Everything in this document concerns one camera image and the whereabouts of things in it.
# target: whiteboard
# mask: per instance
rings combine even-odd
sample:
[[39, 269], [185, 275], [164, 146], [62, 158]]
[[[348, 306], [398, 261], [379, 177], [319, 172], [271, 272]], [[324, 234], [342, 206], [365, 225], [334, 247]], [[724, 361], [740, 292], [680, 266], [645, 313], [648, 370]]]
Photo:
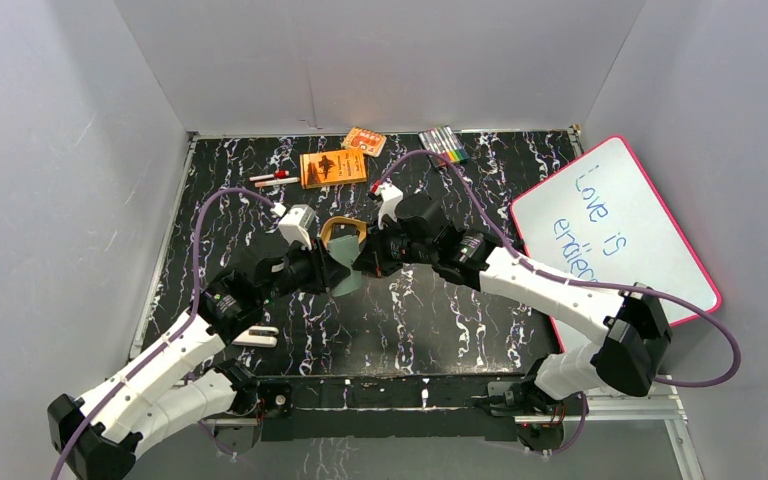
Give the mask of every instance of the whiteboard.
[[[642, 282], [716, 310], [720, 292], [622, 137], [611, 137], [511, 204], [528, 255], [586, 281]], [[677, 325], [695, 318], [662, 302]], [[558, 322], [562, 348], [586, 340]]]

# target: pen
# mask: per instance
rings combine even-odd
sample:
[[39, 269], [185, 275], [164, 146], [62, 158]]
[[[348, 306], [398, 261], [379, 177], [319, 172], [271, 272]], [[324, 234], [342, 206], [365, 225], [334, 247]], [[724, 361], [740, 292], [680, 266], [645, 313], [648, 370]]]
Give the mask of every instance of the pen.
[[458, 137], [455, 136], [455, 134], [452, 132], [452, 129], [449, 128], [448, 125], [443, 127], [442, 136], [446, 140], [446, 144], [449, 146], [449, 150], [451, 150], [451, 152], [455, 155], [455, 158], [458, 161], [465, 160], [466, 157], [464, 155], [464, 150], [458, 146], [460, 141], [458, 141]]
[[463, 143], [461, 143], [458, 137], [455, 136], [455, 132], [452, 131], [452, 127], [446, 125], [445, 127], [443, 127], [443, 129], [448, 134], [449, 141], [452, 143], [452, 146], [458, 152], [458, 157], [460, 158], [460, 160], [466, 160], [467, 158], [469, 158], [469, 155], [466, 154], [466, 148], [464, 148]]
[[426, 149], [434, 149], [434, 146], [431, 145], [431, 142], [428, 140], [428, 135], [426, 135], [425, 132], [419, 132], [419, 139], [422, 141], [422, 146], [424, 146]]
[[263, 187], [271, 187], [273, 185], [284, 185], [287, 183], [298, 183], [299, 177], [287, 177], [287, 178], [276, 178], [275, 180], [266, 180], [264, 182], [257, 182], [254, 184], [257, 188], [263, 188]]
[[458, 147], [455, 146], [455, 143], [452, 142], [452, 137], [449, 136], [449, 133], [446, 130], [440, 131], [440, 138], [443, 139], [443, 144], [446, 145], [446, 150], [454, 153], [457, 156]]
[[259, 182], [261, 180], [271, 180], [273, 178], [287, 178], [289, 175], [290, 175], [290, 172], [288, 172], [286, 170], [278, 170], [275, 173], [270, 173], [270, 174], [267, 174], [267, 175], [258, 175], [258, 176], [255, 176], [255, 177], [250, 177], [249, 181], [250, 182]]
[[455, 157], [454, 152], [449, 151], [449, 147], [446, 146], [446, 143], [443, 141], [443, 135], [438, 132], [436, 129], [432, 131], [432, 135], [434, 138], [437, 139], [437, 145], [439, 145], [440, 151], [438, 153], [445, 155], [449, 157], [449, 160], [452, 162], [457, 162], [458, 159]]

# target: marker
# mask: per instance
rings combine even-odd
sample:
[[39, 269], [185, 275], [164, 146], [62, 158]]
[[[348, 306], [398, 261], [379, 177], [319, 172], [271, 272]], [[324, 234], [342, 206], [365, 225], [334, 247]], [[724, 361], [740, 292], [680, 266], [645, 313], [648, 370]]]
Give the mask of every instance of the marker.
[[427, 149], [431, 150], [431, 142], [428, 141], [428, 137], [425, 135], [425, 132], [419, 132], [419, 140], [422, 142], [422, 145]]
[[429, 130], [428, 132], [428, 138], [431, 139], [431, 143], [434, 144], [434, 151], [437, 153], [446, 153], [446, 147], [443, 146], [443, 142], [440, 141], [440, 136], [437, 135], [437, 132], [434, 130]]
[[439, 145], [438, 148], [440, 148], [440, 152], [438, 153], [449, 157], [449, 160], [451, 160], [452, 163], [458, 163], [458, 157], [455, 156], [454, 152], [449, 151], [449, 147], [446, 146], [446, 142], [443, 140], [442, 133], [437, 129], [434, 129], [431, 131], [431, 135], [437, 140], [437, 145]]
[[290, 175], [290, 172], [286, 170], [278, 170], [275, 173], [270, 173], [268, 175], [258, 175], [256, 177], [250, 177], [250, 182], [259, 182], [261, 180], [271, 180], [273, 178], [287, 178]]
[[275, 180], [257, 182], [254, 184], [254, 186], [257, 188], [263, 188], [263, 187], [271, 187], [273, 185], [284, 185], [287, 183], [299, 183], [299, 177], [276, 178]]
[[455, 146], [455, 143], [452, 141], [452, 137], [449, 135], [449, 133], [446, 130], [441, 129], [440, 138], [443, 139], [443, 144], [446, 145], [446, 150], [448, 150], [455, 156], [455, 160], [457, 161], [463, 160], [460, 156], [460, 153], [458, 152], [458, 147]]
[[458, 137], [455, 136], [455, 132], [452, 131], [452, 127], [446, 125], [443, 127], [443, 130], [446, 132], [449, 142], [452, 144], [452, 147], [457, 152], [457, 155], [460, 160], [466, 160], [469, 158], [469, 155], [466, 154], [466, 149], [464, 148], [463, 144], [458, 140]]

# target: marker set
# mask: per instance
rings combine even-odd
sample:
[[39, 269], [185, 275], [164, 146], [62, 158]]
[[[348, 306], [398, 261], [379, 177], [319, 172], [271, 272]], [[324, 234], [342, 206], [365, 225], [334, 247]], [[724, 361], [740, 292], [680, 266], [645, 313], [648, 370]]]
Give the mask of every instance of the marker set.
[[[469, 159], [463, 144], [448, 125], [419, 132], [419, 139], [427, 150], [449, 157], [452, 163], [461, 163]], [[432, 165], [438, 169], [446, 168], [446, 164], [437, 159], [432, 161]]]

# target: cable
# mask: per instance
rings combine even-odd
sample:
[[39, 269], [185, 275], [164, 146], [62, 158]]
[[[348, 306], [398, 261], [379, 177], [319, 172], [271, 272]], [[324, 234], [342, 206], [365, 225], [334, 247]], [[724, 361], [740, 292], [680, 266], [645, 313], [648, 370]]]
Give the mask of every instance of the cable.
[[562, 425], [564, 423], [564, 419], [567, 418], [567, 404], [564, 403], [561, 405], [561, 416], [558, 417], [557, 423], [554, 423], [554, 425]]
[[[264, 197], [263, 195], [259, 195], [255, 192], [252, 192], [250, 190], [247, 190], [242, 187], [233, 187], [233, 188], [226, 188], [223, 190], [219, 190], [215, 192], [213, 195], [208, 197], [208, 199], [204, 202], [204, 205], [202, 205], [199, 208], [199, 215], [198, 220], [196, 220], [196, 227], [193, 231], [193, 237], [192, 237], [192, 243], [193, 243], [193, 304], [192, 304], [192, 310], [190, 312], [190, 318], [187, 319], [186, 322], [184, 322], [183, 325], [181, 325], [181, 328], [179, 328], [177, 331], [175, 331], [171, 338], [175, 339], [181, 336], [184, 331], [189, 328], [190, 325], [195, 321], [196, 316], [198, 315], [198, 307], [199, 307], [199, 298], [201, 297], [201, 277], [199, 276], [199, 239], [201, 238], [201, 230], [202, 225], [204, 224], [204, 218], [207, 215], [207, 209], [210, 207], [210, 205], [213, 204], [219, 197], [223, 195], [229, 195], [232, 193], [239, 193], [240, 195], [244, 195], [246, 197], [249, 197], [253, 200], [257, 200], [260, 203], [263, 203], [270, 209], [275, 206], [275, 203], [272, 202], [272, 200], [269, 200], [268, 198]], [[166, 349], [168, 343], [161, 343], [158, 348], [153, 350], [151, 353], [149, 353], [146, 358], [141, 360], [134, 368], [128, 372], [128, 374], [125, 376], [126, 380], [131, 380], [134, 378], [134, 376], [140, 372], [146, 365], [148, 365], [149, 362], [154, 360], [160, 353], [163, 352], [163, 350]], [[84, 420], [81, 421], [81, 423], [78, 425], [78, 428], [75, 429], [75, 431], [72, 433], [72, 436], [69, 437], [69, 441], [66, 442], [66, 445], [63, 446], [63, 451], [60, 453], [60, 458], [57, 459], [57, 463], [54, 466], [54, 471], [51, 473], [51, 480], [57, 480], [57, 478], [60, 476], [60, 472], [63, 470], [63, 465], [66, 464], [66, 459], [69, 456], [69, 453], [72, 451], [73, 448], [75, 448], [75, 444], [78, 443], [78, 438], [80, 438], [81, 434], [84, 433], [84, 430], [87, 429], [92, 419], [98, 415], [98, 412], [100, 412], [105, 405], [107, 405], [110, 400], [116, 396], [117, 393], [119, 393], [120, 390], [122, 390], [122, 387], [125, 384], [122, 382], [117, 383], [112, 389], [110, 389], [110, 392], [105, 395], [100, 402], [98, 402], [98, 405], [93, 408], [89, 414], [87, 414], [84, 417]]]
[[557, 414], [558, 414], [558, 407], [556, 406], [556, 407], [555, 407], [555, 408], [552, 410], [552, 418], [551, 418], [551, 419], [549, 419], [549, 423], [548, 423], [548, 424], [546, 424], [546, 426], [549, 426], [549, 425], [552, 425], [553, 423], [555, 423], [555, 416], [556, 416]]
[[206, 433], [207, 436], [213, 440], [213, 443], [216, 444], [216, 448], [218, 448], [220, 452], [224, 453], [225, 455], [231, 455], [231, 456], [235, 456], [237, 454], [237, 452], [235, 452], [231, 447], [222, 443], [222, 440], [219, 440], [219, 437], [214, 435], [213, 432], [210, 431], [210, 427], [208, 427], [207, 424], [204, 423], [204, 421], [199, 420], [198, 424], [199, 424], [199, 427], [201, 427], [201, 429], [204, 430], [204, 433]]
[[587, 411], [590, 410], [590, 408], [587, 406], [587, 395], [585, 395], [584, 392], [579, 392], [578, 396], [581, 397], [581, 418], [578, 420], [578, 427], [576, 427], [575, 433], [572, 434], [572, 438], [570, 438], [569, 442], [561, 445], [555, 450], [549, 450], [549, 455], [557, 455], [570, 448], [572, 444], [578, 440], [578, 437], [581, 436], [581, 432], [584, 431], [584, 418], [587, 417]]
[[464, 178], [463, 174], [458, 170], [455, 165], [449, 160], [447, 157], [440, 155], [439, 153], [432, 152], [430, 150], [414, 150], [412, 152], [408, 152], [401, 157], [399, 157], [390, 167], [387, 168], [387, 170], [384, 171], [384, 173], [381, 175], [381, 178], [375, 182], [373, 185], [373, 193], [375, 193], [375, 189], [378, 188], [378, 185], [386, 181], [390, 175], [393, 174], [393, 171], [401, 165], [405, 160], [417, 156], [417, 155], [431, 155], [441, 162], [444, 162], [446, 166], [449, 167], [449, 170], [455, 174], [456, 177], [458, 177], [458, 180], [460, 180], [461, 184], [464, 187], [464, 190], [466, 190], [466, 194], [469, 196], [469, 200], [472, 202], [472, 204], [475, 206], [476, 209], [478, 209], [478, 213], [481, 216], [481, 219], [484, 220], [484, 223], [487, 224], [487, 226], [490, 228], [490, 230], [493, 231], [493, 233], [496, 234], [497, 237], [502, 241], [502, 244], [505, 246], [505, 248], [508, 250], [508, 253], [511, 254], [514, 258], [516, 258], [520, 265], [525, 267], [528, 271], [536, 273], [537, 275], [540, 275], [543, 278], [558, 282], [558, 283], [569, 283], [572, 286], [575, 287], [590, 287], [590, 288], [603, 288], [607, 290], [624, 290], [627, 292], [637, 292], [642, 293], [645, 295], [652, 295], [653, 297], [657, 297], [663, 300], [667, 300], [669, 302], [675, 303], [677, 305], [680, 305], [691, 312], [699, 315], [703, 319], [705, 319], [708, 323], [714, 326], [717, 330], [719, 330], [723, 336], [726, 337], [726, 340], [729, 342], [729, 345], [731, 346], [732, 351], [732, 363], [731, 367], [722, 375], [712, 378], [710, 380], [703, 380], [703, 381], [683, 381], [683, 380], [673, 380], [670, 378], [665, 377], [655, 377], [655, 381], [659, 383], [663, 383], [665, 385], [672, 385], [676, 387], [685, 387], [685, 388], [703, 388], [703, 387], [712, 387], [714, 385], [719, 385], [727, 380], [729, 380], [731, 377], [733, 377], [737, 370], [740, 368], [740, 363], [742, 361], [742, 356], [740, 353], [740, 345], [737, 344], [737, 339], [734, 338], [734, 335], [726, 328], [725, 325], [722, 324], [719, 320], [714, 318], [713, 315], [706, 312], [705, 310], [697, 307], [696, 305], [688, 302], [687, 300], [681, 299], [676, 297], [675, 295], [670, 295], [669, 293], [661, 292], [658, 290], [652, 290], [648, 288], [643, 287], [635, 287], [633, 285], [622, 285], [619, 283], [606, 283], [606, 282], [585, 282], [583, 280], [573, 280], [568, 279], [567, 277], [561, 277], [559, 275], [554, 275], [549, 272], [544, 272], [543, 270], [536, 270], [534, 266], [528, 261], [528, 257], [523, 255], [521, 252], [517, 251], [514, 246], [511, 244], [511, 241], [508, 240], [507, 235], [505, 235], [504, 232], [502, 232], [502, 229], [499, 228], [493, 220], [490, 219], [490, 217], [487, 215], [487, 212], [484, 211], [484, 208], [481, 206], [481, 203], [478, 201], [478, 199], [475, 197], [475, 192], [472, 191], [472, 188], [470, 188], [468, 182]]

